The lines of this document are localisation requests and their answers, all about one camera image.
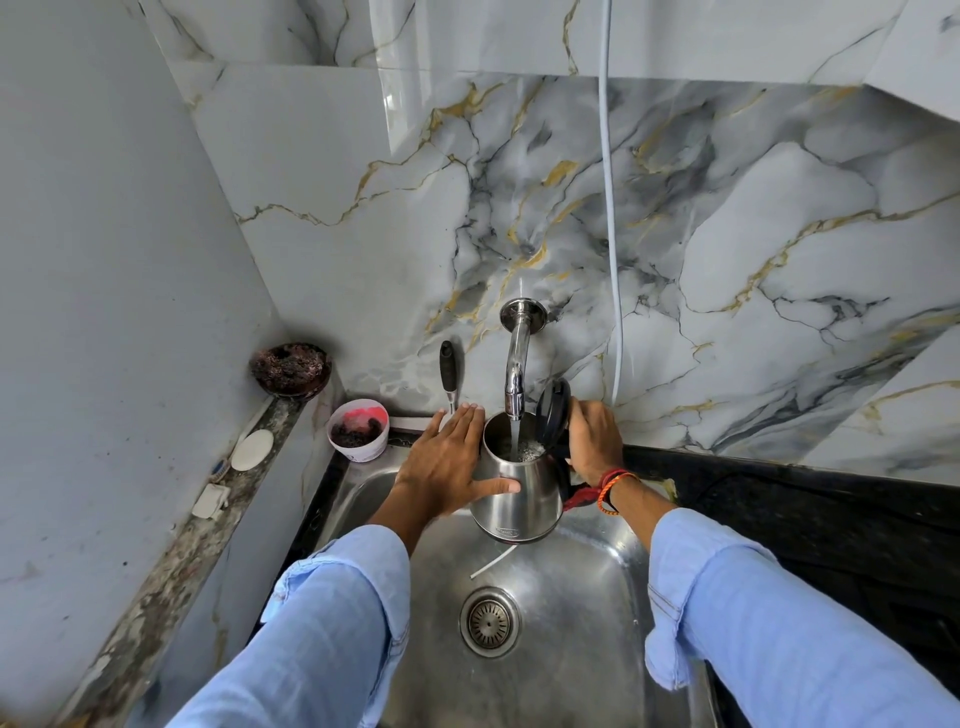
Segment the person's right hand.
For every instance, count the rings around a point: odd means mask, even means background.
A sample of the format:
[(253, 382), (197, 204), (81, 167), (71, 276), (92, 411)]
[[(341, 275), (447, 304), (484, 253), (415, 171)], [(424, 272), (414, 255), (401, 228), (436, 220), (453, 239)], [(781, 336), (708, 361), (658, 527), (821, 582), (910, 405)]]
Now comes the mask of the person's right hand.
[(598, 487), (611, 471), (623, 469), (623, 442), (614, 411), (602, 401), (570, 399), (569, 464), (584, 483)]

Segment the person's left hand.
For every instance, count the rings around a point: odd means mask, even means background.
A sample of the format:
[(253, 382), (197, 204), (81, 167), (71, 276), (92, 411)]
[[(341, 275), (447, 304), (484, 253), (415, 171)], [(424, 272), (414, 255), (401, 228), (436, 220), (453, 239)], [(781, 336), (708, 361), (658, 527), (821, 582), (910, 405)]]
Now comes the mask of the person's left hand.
[(486, 412), (463, 404), (451, 416), (438, 411), (430, 419), (398, 472), (397, 482), (425, 498), (432, 517), (450, 515), (473, 504), (472, 482), (478, 464)]

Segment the steel electric kettle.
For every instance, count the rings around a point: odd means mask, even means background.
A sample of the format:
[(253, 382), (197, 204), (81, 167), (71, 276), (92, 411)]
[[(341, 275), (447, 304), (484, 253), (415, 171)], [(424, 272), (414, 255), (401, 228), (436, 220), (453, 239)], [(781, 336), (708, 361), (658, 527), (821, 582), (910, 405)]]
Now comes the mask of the steel electric kettle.
[(556, 377), (534, 411), (522, 414), (518, 427), (504, 412), (486, 422), (475, 479), (514, 480), (520, 487), (470, 505), (477, 525), (491, 538), (510, 545), (533, 543), (558, 524), (572, 494), (570, 400), (570, 383)]

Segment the person's left forearm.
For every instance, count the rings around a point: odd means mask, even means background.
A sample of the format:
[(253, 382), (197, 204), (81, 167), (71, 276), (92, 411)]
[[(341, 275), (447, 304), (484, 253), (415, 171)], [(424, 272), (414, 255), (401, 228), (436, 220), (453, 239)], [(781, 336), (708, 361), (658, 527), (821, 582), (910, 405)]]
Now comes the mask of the person's left forearm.
[(167, 728), (378, 728), (409, 640), (411, 559), (368, 524), (294, 565), (260, 632)]

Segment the person's right forearm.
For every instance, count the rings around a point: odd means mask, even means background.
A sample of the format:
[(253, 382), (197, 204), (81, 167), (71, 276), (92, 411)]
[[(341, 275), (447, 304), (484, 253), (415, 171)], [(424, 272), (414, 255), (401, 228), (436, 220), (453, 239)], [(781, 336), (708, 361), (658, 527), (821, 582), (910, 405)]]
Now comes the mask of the person's right forearm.
[(753, 728), (960, 728), (960, 700), (866, 620), (785, 570), (762, 544), (673, 507), (624, 468), (606, 515), (648, 547), (654, 627), (644, 662), (666, 690), (709, 663)]

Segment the white thin stick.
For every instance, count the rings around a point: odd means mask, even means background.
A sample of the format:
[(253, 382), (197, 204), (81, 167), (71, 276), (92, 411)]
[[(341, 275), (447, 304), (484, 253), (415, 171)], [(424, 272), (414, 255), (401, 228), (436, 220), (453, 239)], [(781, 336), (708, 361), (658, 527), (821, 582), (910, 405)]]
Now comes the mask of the white thin stick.
[(474, 581), (477, 577), (480, 577), (480, 576), (484, 575), (484, 574), (485, 574), (487, 571), (489, 571), (491, 568), (493, 568), (494, 566), (498, 565), (498, 564), (499, 564), (500, 562), (502, 562), (504, 559), (506, 559), (507, 557), (509, 557), (517, 548), (518, 548), (518, 546), (517, 546), (516, 544), (507, 547), (504, 551), (502, 551), (500, 554), (498, 554), (498, 555), (497, 555), (495, 558), (493, 558), (491, 561), (489, 561), (488, 563), (484, 564), (483, 566), (481, 566), (480, 568), (478, 568), (477, 570), (475, 570), (473, 573), (471, 573), (470, 576), (469, 576), (469, 580), (470, 580), (470, 581)]

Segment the stainless steel sink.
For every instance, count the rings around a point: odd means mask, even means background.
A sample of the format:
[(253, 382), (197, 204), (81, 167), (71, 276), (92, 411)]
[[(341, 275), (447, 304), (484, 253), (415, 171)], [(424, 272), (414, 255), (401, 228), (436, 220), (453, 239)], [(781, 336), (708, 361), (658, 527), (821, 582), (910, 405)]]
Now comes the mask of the stainless steel sink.
[[(647, 553), (626, 525), (577, 508), (545, 539), (475, 580), (507, 546), (463, 509), (423, 532), (411, 560), (409, 639), (377, 728), (720, 728), (705, 666), (671, 692), (648, 674)], [(522, 630), (504, 657), (465, 645), (470, 593), (507, 592)]]

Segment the steel sink drain strainer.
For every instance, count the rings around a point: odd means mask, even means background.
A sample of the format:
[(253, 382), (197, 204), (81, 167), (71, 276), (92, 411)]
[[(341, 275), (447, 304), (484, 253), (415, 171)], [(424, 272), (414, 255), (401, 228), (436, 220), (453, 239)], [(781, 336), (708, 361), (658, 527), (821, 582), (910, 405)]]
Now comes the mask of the steel sink drain strainer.
[(459, 630), (470, 652), (480, 658), (498, 659), (516, 646), (522, 633), (522, 614), (502, 588), (477, 588), (462, 603)]

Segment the white cup with pink stains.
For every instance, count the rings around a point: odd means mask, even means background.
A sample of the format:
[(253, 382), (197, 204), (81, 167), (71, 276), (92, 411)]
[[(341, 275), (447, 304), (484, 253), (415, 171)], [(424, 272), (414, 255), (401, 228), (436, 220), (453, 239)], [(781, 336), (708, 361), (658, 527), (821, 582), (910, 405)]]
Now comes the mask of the white cup with pink stains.
[(387, 448), (390, 417), (375, 399), (358, 398), (338, 407), (326, 424), (330, 444), (355, 463), (367, 463)]

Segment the white round soap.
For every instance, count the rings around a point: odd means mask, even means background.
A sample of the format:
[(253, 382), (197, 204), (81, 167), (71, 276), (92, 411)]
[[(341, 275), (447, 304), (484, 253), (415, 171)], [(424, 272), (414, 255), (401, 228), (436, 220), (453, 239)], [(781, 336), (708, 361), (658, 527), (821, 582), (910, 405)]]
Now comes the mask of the white round soap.
[(258, 467), (271, 453), (275, 435), (266, 428), (251, 431), (235, 447), (229, 467), (236, 472), (247, 472)]

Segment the small white box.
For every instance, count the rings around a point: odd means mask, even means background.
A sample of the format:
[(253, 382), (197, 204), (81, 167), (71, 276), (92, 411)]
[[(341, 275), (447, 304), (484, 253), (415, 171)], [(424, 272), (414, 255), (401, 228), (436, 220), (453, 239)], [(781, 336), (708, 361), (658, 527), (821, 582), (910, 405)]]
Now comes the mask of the small white box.
[(200, 520), (218, 520), (229, 506), (230, 495), (230, 487), (206, 483), (191, 509), (191, 516)]

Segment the chrome wall faucet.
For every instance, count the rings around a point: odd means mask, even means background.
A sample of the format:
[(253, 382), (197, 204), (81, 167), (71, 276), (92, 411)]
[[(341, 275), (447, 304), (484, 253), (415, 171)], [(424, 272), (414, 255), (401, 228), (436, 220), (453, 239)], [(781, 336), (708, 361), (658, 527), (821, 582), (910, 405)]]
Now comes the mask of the chrome wall faucet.
[(510, 333), (505, 384), (504, 411), (509, 419), (522, 419), (525, 402), (525, 368), (530, 339), (547, 323), (545, 307), (532, 297), (513, 298), (500, 308), (499, 321)]

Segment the black handled utensil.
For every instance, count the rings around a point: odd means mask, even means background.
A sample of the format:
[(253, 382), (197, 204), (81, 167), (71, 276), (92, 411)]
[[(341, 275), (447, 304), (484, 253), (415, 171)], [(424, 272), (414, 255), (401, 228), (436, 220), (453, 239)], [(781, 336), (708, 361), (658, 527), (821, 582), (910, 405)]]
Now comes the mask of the black handled utensil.
[(449, 339), (440, 344), (438, 369), (441, 386), (448, 400), (448, 414), (452, 416), (459, 406), (460, 375), (457, 351)]

